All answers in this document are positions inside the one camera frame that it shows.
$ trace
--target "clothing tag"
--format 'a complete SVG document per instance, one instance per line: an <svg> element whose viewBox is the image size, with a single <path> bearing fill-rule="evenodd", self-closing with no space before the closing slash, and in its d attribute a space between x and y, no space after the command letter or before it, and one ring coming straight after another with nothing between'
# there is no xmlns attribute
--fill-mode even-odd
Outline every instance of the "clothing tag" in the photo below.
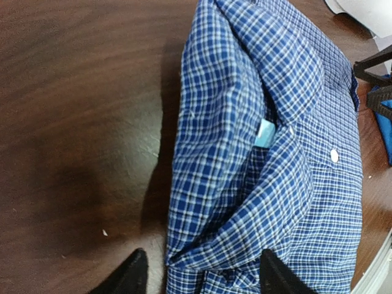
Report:
<svg viewBox="0 0 392 294"><path fill-rule="evenodd" d="M262 119L260 128L258 129L255 146L261 148L270 148L275 136L275 125L266 119Z"/></svg>

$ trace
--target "blue plaid shirt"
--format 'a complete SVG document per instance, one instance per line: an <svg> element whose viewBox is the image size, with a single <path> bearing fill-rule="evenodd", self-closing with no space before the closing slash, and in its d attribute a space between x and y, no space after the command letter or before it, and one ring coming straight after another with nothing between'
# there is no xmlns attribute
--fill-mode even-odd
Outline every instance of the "blue plaid shirt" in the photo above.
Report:
<svg viewBox="0 0 392 294"><path fill-rule="evenodd" d="M315 291L349 293L362 168L346 57L285 0L200 0L181 81L167 293L260 293L264 248Z"/></svg>

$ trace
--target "white button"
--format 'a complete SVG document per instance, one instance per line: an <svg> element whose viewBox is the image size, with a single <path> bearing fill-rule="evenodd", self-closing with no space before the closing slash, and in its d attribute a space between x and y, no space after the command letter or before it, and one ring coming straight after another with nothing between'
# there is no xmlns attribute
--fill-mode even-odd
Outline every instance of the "white button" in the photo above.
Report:
<svg viewBox="0 0 392 294"><path fill-rule="evenodd" d="M331 150L331 160L334 163L339 161L339 153L337 153L336 149Z"/></svg>

